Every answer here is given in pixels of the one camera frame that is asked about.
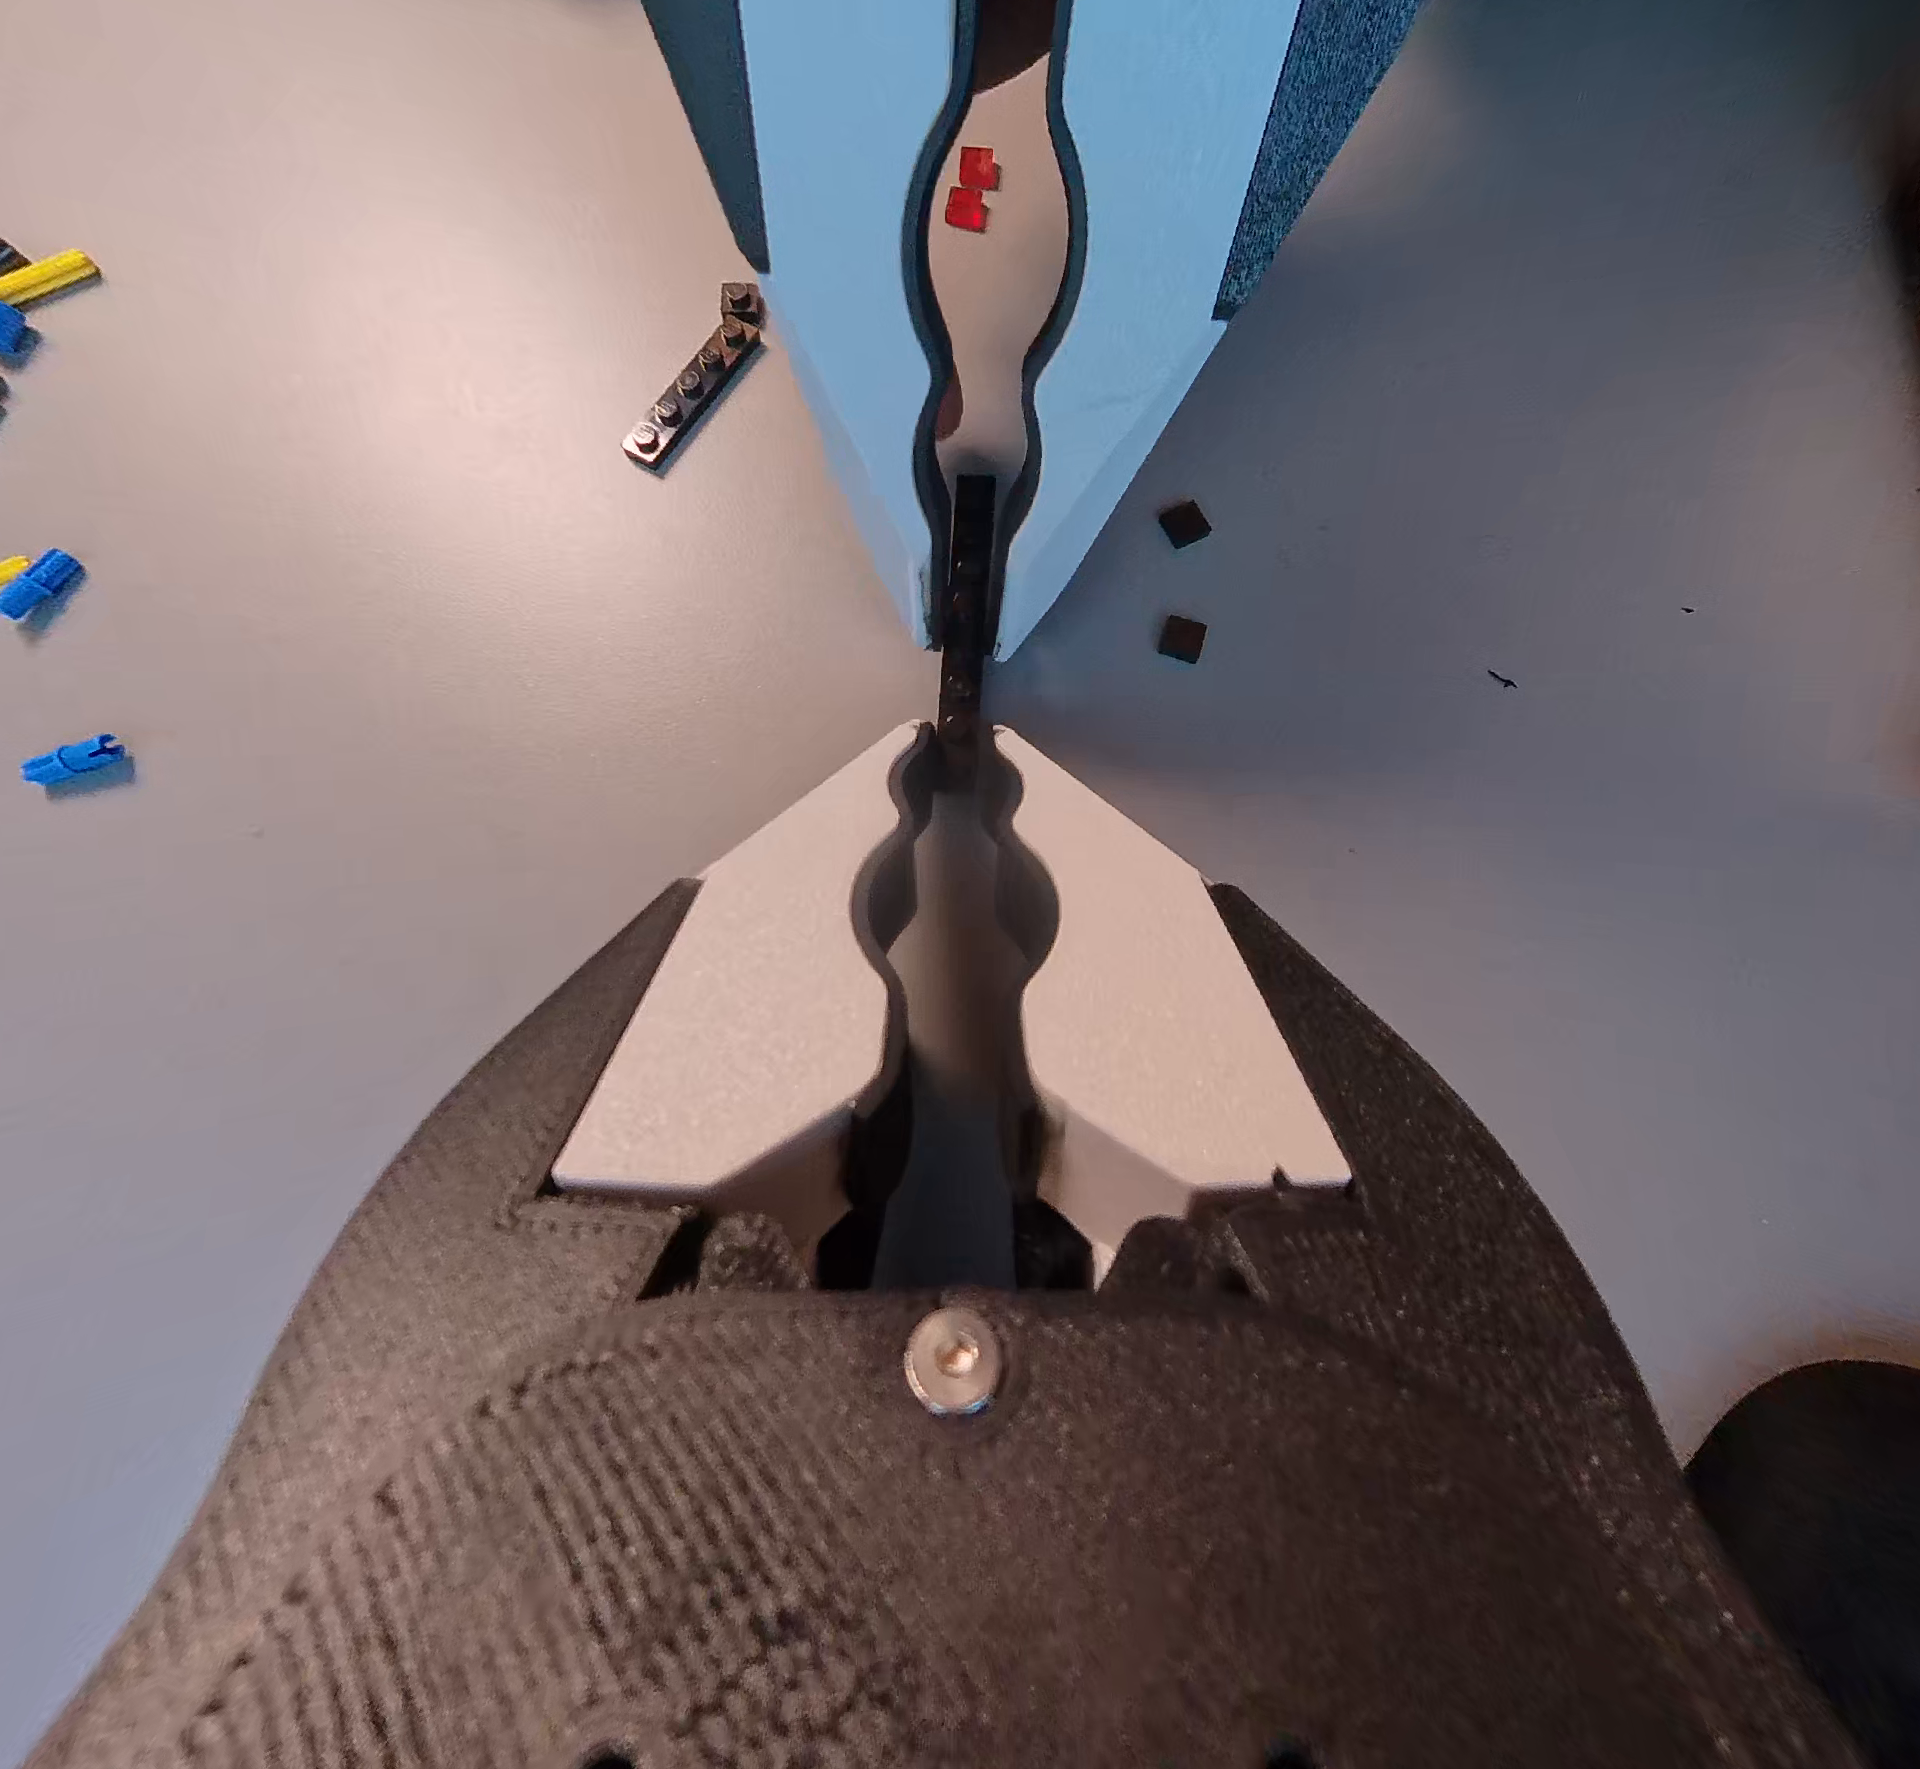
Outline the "pile of colourful lego pieces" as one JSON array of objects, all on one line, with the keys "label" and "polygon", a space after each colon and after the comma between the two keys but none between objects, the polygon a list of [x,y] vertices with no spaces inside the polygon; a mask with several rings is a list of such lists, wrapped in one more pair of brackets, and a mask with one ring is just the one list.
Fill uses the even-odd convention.
[{"label": "pile of colourful lego pieces", "polygon": [[[3,378],[27,362],[38,341],[35,315],[65,296],[102,283],[100,265],[83,251],[31,256],[1,240],[1,365]],[[1,618],[7,629],[50,624],[86,581],[86,564],[61,548],[36,556],[12,553],[1,561]],[[115,787],[133,772],[131,751],[111,731],[96,731],[28,756],[21,781],[43,797],[73,797]]]}]

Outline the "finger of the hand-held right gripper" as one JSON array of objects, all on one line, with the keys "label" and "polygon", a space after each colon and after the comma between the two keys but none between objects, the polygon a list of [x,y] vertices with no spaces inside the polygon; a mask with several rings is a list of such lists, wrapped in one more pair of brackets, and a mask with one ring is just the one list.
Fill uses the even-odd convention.
[{"label": "finger of the hand-held right gripper", "polygon": [[907,636],[932,649],[954,374],[932,198],[973,99],[975,0],[738,0],[763,289],[830,473]]},{"label": "finger of the hand-held right gripper", "polygon": [[1065,0],[1064,324],[1034,383],[994,658],[1040,626],[1219,345],[1217,293],[1304,0]]}]

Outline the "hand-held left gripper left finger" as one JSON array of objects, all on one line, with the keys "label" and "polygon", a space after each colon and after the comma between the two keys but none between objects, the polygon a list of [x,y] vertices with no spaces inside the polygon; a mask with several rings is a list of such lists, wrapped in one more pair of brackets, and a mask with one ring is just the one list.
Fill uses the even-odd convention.
[{"label": "hand-held left gripper left finger", "polygon": [[699,876],[549,1180],[761,1215],[869,1287],[911,1141],[907,998],[932,725],[887,731]]}]

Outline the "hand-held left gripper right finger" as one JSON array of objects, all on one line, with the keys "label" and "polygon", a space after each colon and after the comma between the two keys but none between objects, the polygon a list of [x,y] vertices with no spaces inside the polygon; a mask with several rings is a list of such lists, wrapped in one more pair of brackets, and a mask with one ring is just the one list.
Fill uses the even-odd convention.
[{"label": "hand-held left gripper right finger", "polygon": [[981,766],[1017,956],[1003,1150],[1022,1277],[1096,1287],[1139,1224],[1351,1167],[1212,884],[1008,728]]}]

